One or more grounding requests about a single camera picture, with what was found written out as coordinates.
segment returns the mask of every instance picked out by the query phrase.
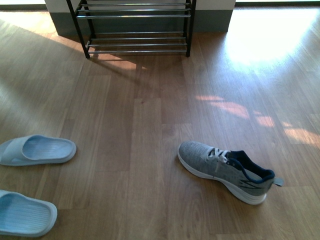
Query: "light blue slipper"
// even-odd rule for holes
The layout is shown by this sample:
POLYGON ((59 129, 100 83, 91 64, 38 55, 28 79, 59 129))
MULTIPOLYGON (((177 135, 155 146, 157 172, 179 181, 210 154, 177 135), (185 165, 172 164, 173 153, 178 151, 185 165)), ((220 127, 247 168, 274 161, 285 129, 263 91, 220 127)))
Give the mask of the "light blue slipper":
POLYGON ((43 135, 19 137, 0 145, 0 165, 60 164, 69 161, 76 150, 74 142, 63 138, 43 135))
POLYGON ((12 191, 0 190, 0 235, 40 237, 57 219, 54 204, 12 191))

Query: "metal shoe rack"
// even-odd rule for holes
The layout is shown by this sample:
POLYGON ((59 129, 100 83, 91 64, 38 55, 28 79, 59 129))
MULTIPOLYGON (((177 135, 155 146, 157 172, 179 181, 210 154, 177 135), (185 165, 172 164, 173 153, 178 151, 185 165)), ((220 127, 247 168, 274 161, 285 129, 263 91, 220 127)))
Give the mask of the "metal shoe rack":
POLYGON ((80 0, 75 10, 71 0, 66 2, 87 59, 90 54, 185 53, 190 56, 197 0, 80 0), (134 19, 145 20, 147 30, 108 31, 108 21, 119 20, 122 25, 130 26, 134 19), (87 43, 80 20, 88 23, 87 43), (98 20, 105 21, 105 32, 96 32, 98 20), (168 23, 174 25, 172 29, 179 29, 161 29, 168 23))

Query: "shoe heel tab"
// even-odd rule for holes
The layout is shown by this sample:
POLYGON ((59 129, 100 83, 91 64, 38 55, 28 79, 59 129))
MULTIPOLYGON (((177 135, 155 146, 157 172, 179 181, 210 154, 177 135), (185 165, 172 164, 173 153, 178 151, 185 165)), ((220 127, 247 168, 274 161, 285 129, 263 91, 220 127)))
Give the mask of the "shoe heel tab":
POLYGON ((279 177, 274 178, 273 184, 275 184, 279 187, 282 187, 284 185, 284 183, 285 183, 285 181, 282 178, 279 178, 279 177))

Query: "shoe sole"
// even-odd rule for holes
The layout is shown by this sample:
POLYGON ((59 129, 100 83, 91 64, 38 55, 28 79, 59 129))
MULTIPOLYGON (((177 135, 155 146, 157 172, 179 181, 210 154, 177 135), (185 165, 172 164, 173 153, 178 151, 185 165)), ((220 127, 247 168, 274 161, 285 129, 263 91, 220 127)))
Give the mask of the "shoe sole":
POLYGON ((205 174, 203 172, 200 172, 196 169, 194 169, 193 167, 191 167, 190 165, 188 165, 180 156, 179 151, 178 151, 178 158, 180 160, 180 162, 182 163, 182 165, 193 175, 199 177, 199 178, 203 178, 203 179, 211 179, 211 180, 216 180, 221 182, 222 184, 224 184, 227 189, 234 195, 236 196, 238 199, 240 199, 241 201, 245 202, 246 204, 250 204, 250 205, 258 205, 261 204, 267 197, 267 194, 263 194, 260 196, 253 196, 245 191, 243 191, 242 189, 240 189, 239 187, 237 187, 236 185, 222 179, 222 178, 218 178, 218 177, 213 177, 211 175, 205 174))

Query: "sneaker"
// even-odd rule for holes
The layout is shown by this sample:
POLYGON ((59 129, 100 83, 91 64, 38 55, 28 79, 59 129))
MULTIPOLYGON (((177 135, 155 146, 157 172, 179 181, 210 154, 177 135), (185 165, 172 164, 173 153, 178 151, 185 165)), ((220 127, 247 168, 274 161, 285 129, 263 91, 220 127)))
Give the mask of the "sneaker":
POLYGON ((183 166, 192 174, 223 183, 238 199, 251 205, 261 204, 272 184, 282 186, 275 177, 250 160, 244 151, 227 151, 196 141, 185 141, 178 149, 183 166))

